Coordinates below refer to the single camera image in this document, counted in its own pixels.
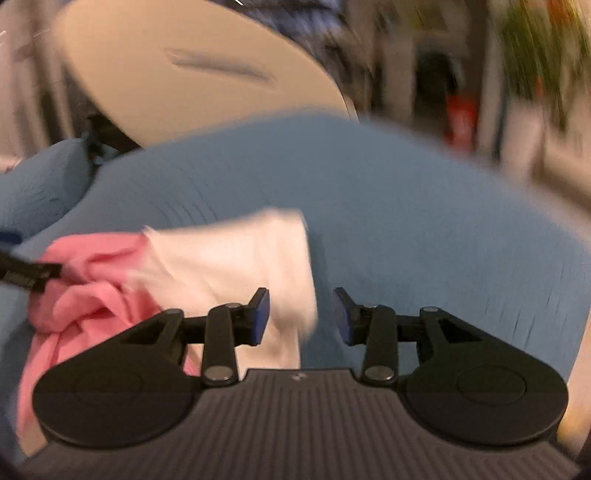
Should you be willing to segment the pink and white sweater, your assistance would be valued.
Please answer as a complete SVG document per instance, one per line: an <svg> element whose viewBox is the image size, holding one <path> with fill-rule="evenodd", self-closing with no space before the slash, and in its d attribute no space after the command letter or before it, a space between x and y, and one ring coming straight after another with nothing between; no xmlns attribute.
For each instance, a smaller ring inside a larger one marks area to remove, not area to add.
<svg viewBox="0 0 591 480"><path fill-rule="evenodd" d="M173 230L72 235L43 254L61 276L28 302L35 334L21 377L16 430L31 455L45 438L32 393L51 367L156 313L188 317L270 292L270 318L256 347L236 350L238 370L297 369L317 325L308 230L297 210L266 209L238 220Z"/></svg>

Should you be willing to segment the blue pillow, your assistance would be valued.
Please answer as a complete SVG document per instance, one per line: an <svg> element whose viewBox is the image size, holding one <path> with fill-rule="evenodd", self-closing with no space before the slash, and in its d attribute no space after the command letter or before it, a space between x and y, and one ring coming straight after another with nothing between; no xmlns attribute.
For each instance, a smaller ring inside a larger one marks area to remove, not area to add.
<svg viewBox="0 0 591 480"><path fill-rule="evenodd" d="M67 214L92 182L85 144L63 140L1 175L1 229L27 239Z"/></svg>

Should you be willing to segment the blue quilted bedspread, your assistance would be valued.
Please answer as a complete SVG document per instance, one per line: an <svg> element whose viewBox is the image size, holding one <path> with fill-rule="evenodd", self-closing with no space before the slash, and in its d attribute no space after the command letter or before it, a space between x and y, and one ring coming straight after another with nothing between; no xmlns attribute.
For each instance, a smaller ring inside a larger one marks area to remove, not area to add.
<svg viewBox="0 0 591 480"><path fill-rule="evenodd" d="M297 369L200 382L170 308L49 368L44 446L18 479L564 479L552 445L590 307L590 253L491 171L341 117L242 123L119 157L14 256L72 235L173 230L297 210L318 318ZM393 387L360 383L332 291L420 316ZM34 293L1 282L1 455L16 440Z"/></svg>

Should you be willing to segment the white floral curtain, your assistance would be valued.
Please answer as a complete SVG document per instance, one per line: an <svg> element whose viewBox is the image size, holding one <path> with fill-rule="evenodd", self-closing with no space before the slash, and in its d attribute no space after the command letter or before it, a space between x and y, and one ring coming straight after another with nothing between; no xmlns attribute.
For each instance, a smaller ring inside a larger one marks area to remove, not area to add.
<svg viewBox="0 0 591 480"><path fill-rule="evenodd" d="M54 39L62 1L1 3L1 150L27 158L74 136Z"/></svg>

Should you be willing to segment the red and white bucket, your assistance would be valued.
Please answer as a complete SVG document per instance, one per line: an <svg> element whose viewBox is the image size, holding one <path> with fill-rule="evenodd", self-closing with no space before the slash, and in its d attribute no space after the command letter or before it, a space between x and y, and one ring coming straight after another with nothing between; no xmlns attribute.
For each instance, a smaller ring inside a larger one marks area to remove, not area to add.
<svg viewBox="0 0 591 480"><path fill-rule="evenodd" d="M472 152L478 122L477 102L462 95L448 96L446 115L445 141L447 145L464 153Z"/></svg>

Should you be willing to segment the white plant pot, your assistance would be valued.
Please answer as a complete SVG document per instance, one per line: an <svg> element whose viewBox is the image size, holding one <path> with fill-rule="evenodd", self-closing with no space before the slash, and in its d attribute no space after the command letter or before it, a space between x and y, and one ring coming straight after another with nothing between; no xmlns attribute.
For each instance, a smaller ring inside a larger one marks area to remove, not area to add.
<svg viewBox="0 0 591 480"><path fill-rule="evenodd" d="M542 152L545 133L541 102L509 99L500 148L501 171L510 181L528 183Z"/></svg>

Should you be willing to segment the green potted plant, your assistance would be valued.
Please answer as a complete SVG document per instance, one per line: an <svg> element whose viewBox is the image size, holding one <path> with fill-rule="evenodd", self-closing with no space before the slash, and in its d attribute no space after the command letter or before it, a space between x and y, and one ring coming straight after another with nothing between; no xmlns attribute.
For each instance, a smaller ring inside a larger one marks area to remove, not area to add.
<svg viewBox="0 0 591 480"><path fill-rule="evenodd" d="M497 18L509 93L541 103L560 133L590 88L590 25L578 1L510 1Z"/></svg>

